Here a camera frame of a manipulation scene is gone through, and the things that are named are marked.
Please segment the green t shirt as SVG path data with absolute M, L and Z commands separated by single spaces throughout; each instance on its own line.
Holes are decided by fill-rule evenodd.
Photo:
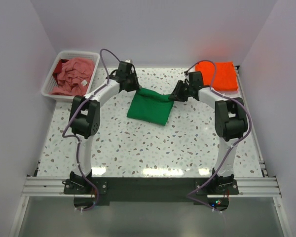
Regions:
M 141 88 L 133 97 L 127 117 L 165 126 L 174 104 L 169 96 Z

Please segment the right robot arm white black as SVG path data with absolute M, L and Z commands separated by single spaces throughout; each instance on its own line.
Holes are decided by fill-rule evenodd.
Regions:
M 251 132 L 250 115 L 243 99 L 231 98 L 205 85 L 201 72 L 184 72 L 185 80 L 179 80 L 169 99 L 186 102 L 188 98 L 205 103 L 214 109 L 215 132 L 219 137 L 219 152 L 212 176 L 200 187 L 190 192 L 196 194 L 203 188 L 208 192 L 218 193 L 234 182 L 234 160 L 238 144 Z

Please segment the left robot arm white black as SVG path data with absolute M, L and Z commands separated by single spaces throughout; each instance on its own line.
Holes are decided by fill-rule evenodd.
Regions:
M 74 168 L 69 177 L 69 184 L 75 190 L 90 192 L 96 190 L 91 181 L 91 146 L 94 135 L 100 127 L 100 108 L 112 97 L 122 91 L 132 92 L 140 88 L 135 66 L 131 60 L 119 62 L 104 82 L 84 96 L 75 96 L 72 102 L 69 128 L 77 139 Z

